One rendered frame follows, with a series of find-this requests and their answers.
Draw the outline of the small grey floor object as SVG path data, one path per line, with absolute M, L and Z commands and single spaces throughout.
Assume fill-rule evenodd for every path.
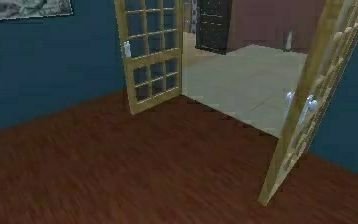
M 294 33 L 294 29 L 291 29 L 288 32 L 287 39 L 286 39 L 286 42 L 285 42 L 285 48 L 284 48 L 284 50 L 286 52 L 289 52 L 292 49 L 293 33 Z

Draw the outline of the grey framed wall picture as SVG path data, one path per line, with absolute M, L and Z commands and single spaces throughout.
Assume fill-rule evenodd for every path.
M 0 0 L 0 21 L 72 14 L 71 0 Z

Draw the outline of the light wooden glazed door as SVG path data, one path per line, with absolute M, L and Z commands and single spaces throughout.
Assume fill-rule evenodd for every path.
M 330 97 L 358 40 L 358 0 L 326 0 L 310 51 L 289 105 L 258 202 L 267 205 L 300 157 L 307 152 Z M 318 101 L 299 124 L 309 95 Z
M 182 93 L 183 0 L 114 0 L 130 112 Z M 130 41 L 127 58 L 124 42 Z

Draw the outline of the black chest of drawers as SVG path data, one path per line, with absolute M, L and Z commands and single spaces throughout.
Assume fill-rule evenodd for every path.
M 227 53 L 232 0 L 197 0 L 197 49 Z

